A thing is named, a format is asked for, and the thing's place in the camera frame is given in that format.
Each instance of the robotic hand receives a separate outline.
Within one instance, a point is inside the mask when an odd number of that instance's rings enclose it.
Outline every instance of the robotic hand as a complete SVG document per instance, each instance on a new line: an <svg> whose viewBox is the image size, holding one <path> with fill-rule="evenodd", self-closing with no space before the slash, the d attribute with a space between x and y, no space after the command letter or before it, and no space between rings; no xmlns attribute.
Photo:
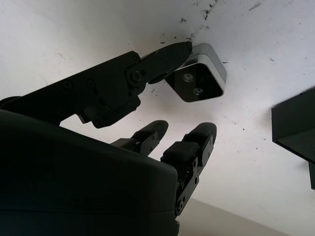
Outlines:
<svg viewBox="0 0 315 236"><path fill-rule="evenodd" d="M202 123L167 149L148 154L168 124L106 144L59 127L77 114L96 128L134 111L146 83L172 74L190 42L145 58L129 52L22 97L0 102L0 234L176 236L180 215L205 167L216 126Z"/></svg>

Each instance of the white wall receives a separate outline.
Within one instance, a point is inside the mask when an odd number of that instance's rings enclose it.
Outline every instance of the white wall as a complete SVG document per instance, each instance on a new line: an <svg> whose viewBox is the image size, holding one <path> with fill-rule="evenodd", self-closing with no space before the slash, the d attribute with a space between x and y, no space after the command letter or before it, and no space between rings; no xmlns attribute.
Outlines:
<svg viewBox="0 0 315 236"><path fill-rule="evenodd" d="M177 220L179 236L288 236L195 199L189 200Z"/></svg>
<svg viewBox="0 0 315 236"><path fill-rule="evenodd" d="M205 20L209 4L214 0L2 0L0 99L192 34L194 44L210 43L228 62L223 97L188 104L162 82L147 86L139 109L112 127L96 130L76 117L62 126L112 142L165 119L169 131L152 153L158 159L199 123L214 122L217 143L193 197L288 235L312 236L307 164L271 142L270 109L315 85L315 1L219 0Z"/></svg>

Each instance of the bolt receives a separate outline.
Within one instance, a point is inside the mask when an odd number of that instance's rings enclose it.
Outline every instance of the bolt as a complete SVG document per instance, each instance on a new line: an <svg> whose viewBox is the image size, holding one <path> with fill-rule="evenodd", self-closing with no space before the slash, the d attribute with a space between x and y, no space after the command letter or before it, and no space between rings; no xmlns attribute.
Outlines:
<svg viewBox="0 0 315 236"><path fill-rule="evenodd" d="M203 93L203 89L202 88L195 88L193 90L193 93L199 96Z"/></svg>
<svg viewBox="0 0 315 236"><path fill-rule="evenodd" d="M139 59L137 57L133 57L132 60L134 63L139 63Z"/></svg>
<svg viewBox="0 0 315 236"><path fill-rule="evenodd" d="M183 208L182 200L179 200L179 201L177 202L177 211L181 211L182 208Z"/></svg>
<svg viewBox="0 0 315 236"><path fill-rule="evenodd" d="M138 83L141 81L141 74L139 71L134 71L131 75L131 79L133 82Z"/></svg>
<svg viewBox="0 0 315 236"><path fill-rule="evenodd" d="M193 75L191 75L191 74L184 74L183 75L183 80L185 82L188 82L188 83L193 82Z"/></svg>
<svg viewBox="0 0 315 236"><path fill-rule="evenodd" d="M70 81L65 81L65 82L63 83L63 87L64 87L66 90L69 90L69 89L72 88L72 84L71 84Z"/></svg>
<svg viewBox="0 0 315 236"><path fill-rule="evenodd" d="M57 113L60 117L63 117L65 115L64 110L58 110Z"/></svg>
<svg viewBox="0 0 315 236"><path fill-rule="evenodd" d="M93 80L88 80L87 86L88 86L88 88L93 89L95 86L95 82Z"/></svg>

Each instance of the black box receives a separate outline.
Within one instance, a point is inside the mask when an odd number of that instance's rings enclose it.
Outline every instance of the black box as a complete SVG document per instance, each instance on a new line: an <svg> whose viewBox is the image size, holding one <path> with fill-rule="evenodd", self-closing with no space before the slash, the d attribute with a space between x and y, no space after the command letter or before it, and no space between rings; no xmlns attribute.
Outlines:
<svg viewBox="0 0 315 236"><path fill-rule="evenodd" d="M315 190L315 89L272 110L272 141L309 162Z"/></svg>

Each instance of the camera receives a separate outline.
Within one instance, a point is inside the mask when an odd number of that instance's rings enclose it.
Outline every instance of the camera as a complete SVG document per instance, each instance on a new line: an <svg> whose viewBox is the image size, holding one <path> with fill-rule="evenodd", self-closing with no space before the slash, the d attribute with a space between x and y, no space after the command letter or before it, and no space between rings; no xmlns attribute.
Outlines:
<svg viewBox="0 0 315 236"><path fill-rule="evenodd" d="M185 101L194 102L224 94L227 73L209 44L192 49L188 60L165 80Z"/></svg>

